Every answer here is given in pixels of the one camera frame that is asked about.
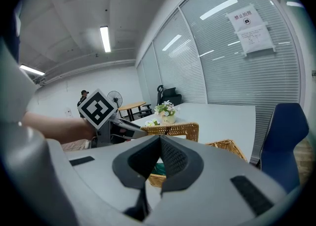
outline white paper notice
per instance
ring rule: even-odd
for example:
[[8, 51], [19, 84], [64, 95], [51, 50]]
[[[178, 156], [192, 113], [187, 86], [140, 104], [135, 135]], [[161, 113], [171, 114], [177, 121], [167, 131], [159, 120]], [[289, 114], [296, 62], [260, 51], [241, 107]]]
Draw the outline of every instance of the white paper notice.
[[265, 25], [259, 25], [246, 30], [238, 31], [244, 53], [273, 48], [274, 45]]
[[234, 12], [227, 14], [227, 16], [235, 31], [241, 31], [264, 24], [253, 5], [235, 10]]

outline white ceiling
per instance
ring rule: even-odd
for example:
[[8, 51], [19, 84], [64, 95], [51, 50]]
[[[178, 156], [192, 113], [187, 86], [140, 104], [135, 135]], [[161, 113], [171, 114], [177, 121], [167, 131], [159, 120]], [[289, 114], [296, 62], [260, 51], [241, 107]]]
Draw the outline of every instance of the white ceiling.
[[[163, 1], [22, 0], [20, 63], [52, 79], [86, 66], [135, 59], [136, 44]], [[109, 26], [111, 53], [104, 51], [101, 26]]]

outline person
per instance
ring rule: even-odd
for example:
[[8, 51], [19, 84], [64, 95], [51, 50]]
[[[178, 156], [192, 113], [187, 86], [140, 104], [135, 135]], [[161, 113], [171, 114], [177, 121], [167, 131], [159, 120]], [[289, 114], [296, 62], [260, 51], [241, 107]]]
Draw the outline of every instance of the person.
[[79, 107], [79, 105], [87, 98], [88, 93], [89, 92], [87, 92], [85, 90], [81, 91], [81, 98], [80, 98], [80, 101], [78, 101], [78, 103], [77, 103], [77, 107]]
[[[17, 62], [21, 27], [19, 20], [20, 11], [21, 5], [13, 12], [11, 23], [8, 24], [3, 34], [4, 41]], [[45, 138], [55, 139], [61, 144], [81, 139], [92, 140], [96, 135], [95, 128], [85, 118], [54, 118], [26, 111], [21, 122], [23, 126], [36, 129], [41, 132]]]

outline wicker basket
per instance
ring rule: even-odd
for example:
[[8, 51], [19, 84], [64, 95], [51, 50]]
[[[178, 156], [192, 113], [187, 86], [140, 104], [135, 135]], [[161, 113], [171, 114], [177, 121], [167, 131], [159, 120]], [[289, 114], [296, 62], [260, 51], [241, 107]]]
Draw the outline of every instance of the wicker basket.
[[[198, 124], [196, 122], [175, 123], [169, 125], [144, 126], [142, 130], [148, 132], [148, 135], [169, 135], [169, 136], [186, 136], [186, 139], [198, 141]], [[151, 174], [148, 180], [152, 186], [161, 187], [166, 176]]]
[[245, 157], [245, 155], [238, 148], [238, 146], [235, 144], [235, 142], [231, 139], [220, 140], [220, 141], [213, 142], [213, 143], [207, 143], [206, 145], [214, 146], [216, 148], [221, 148], [221, 149], [230, 151], [233, 154], [236, 154], [237, 156], [239, 156], [240, 158], [242, 158], [243, 160], [245, 160], [247, 162], [247, 158]]

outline flower pot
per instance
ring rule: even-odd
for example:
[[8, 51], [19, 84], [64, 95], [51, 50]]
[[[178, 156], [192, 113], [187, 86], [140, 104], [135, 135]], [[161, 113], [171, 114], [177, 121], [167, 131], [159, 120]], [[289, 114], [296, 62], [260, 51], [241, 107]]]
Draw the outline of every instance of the flower pot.
[[169, 116], [161, 116], [162, 124], [173, 124], [176, 122], [176, 115], [169, 115]]

